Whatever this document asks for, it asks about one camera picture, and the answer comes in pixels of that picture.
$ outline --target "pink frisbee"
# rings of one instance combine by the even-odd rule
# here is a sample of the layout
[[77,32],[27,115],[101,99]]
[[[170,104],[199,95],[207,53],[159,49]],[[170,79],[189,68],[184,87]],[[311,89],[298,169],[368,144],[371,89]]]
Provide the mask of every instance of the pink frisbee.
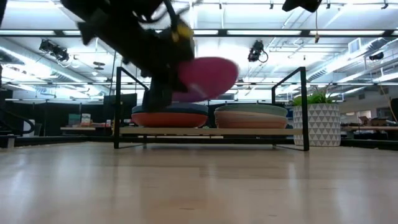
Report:
[[173,101],[199,102],[227,92],[238,77],[238,66],[224,58],[203,57],[182,62],[178,74],[188,92],[174,92]]

